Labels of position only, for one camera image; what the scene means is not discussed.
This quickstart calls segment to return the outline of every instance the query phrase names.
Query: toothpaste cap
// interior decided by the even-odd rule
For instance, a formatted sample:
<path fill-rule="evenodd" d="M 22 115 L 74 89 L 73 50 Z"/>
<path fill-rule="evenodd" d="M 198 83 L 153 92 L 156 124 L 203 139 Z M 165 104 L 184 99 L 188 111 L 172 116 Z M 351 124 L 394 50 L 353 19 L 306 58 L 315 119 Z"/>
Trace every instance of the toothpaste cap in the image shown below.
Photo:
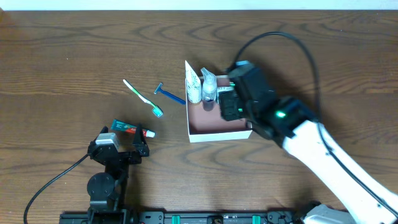
<path fill-rule="evenodd" d="M 155 137 L 155 132 L 153 132 L 153 131 L 147 131 L 147 137 L 150 137 L 150 138 L 153 138 L 153 137 Z"/>

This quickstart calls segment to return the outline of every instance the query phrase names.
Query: toothbrush head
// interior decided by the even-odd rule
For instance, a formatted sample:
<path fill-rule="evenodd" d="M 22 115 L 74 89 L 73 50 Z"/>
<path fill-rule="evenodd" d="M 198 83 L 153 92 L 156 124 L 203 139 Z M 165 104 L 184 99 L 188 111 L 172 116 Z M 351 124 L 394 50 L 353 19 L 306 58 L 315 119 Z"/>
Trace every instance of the toothbrush head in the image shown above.
<path fill-rule="evenodd" d="M 152 112 L 158 118 L 163 115 L 163 111 L 158 106 L 154 107 L 154 109 L 152 109 Z"/>

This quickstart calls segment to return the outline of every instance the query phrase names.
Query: green clip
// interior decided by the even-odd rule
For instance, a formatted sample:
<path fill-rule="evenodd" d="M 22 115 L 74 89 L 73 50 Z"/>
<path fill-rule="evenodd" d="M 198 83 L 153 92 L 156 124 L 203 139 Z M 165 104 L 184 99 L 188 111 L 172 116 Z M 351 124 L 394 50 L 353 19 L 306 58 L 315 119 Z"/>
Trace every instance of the green clip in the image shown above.
<path fill-rule="evenodd" d="M 261 217 L 259 215 L 253 215 L 253 224 L 261 224 Z"/>
<path fill-rule="evenodd" d="M 180 216 L 179 215 L 172 216 L 172 224 L 180 224 Z"/>

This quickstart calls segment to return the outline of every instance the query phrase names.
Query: open box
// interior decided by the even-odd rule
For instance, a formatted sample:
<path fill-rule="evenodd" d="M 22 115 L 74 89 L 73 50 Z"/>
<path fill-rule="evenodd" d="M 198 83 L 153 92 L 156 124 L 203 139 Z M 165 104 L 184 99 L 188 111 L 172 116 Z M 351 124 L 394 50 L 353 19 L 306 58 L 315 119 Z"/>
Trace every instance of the open box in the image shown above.
<path fill-rule="evenodd" d="M 217 77 L 217 86 L 229 86 L 226 75 Z M 185 81 L 185 100 L 187 102 L 187 124 L 190 142 L 221 141 L 247 139 L 251 129 L 246 127 L 246 120 L 225 121 L 220 116 L 220 106 L 215 104 L 211 111 L 205 111 L 201 103 L 191 103 L 187 96 L 187 81 Z"/>

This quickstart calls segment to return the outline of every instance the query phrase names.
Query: clear bottle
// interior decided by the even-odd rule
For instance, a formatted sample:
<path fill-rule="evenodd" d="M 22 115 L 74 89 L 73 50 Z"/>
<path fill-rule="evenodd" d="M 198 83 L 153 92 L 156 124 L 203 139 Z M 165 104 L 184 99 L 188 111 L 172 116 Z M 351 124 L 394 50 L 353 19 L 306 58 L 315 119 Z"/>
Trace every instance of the clear bottle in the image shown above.
<path fill-rule="evenodd" d="M 211 111 L 214 108 L 217 97 L 217 79 L 216 76 L 207 69 L 200 70 L 205 80 L 201 89 L 201 100 L 203 102 L 203 109 Z"/>

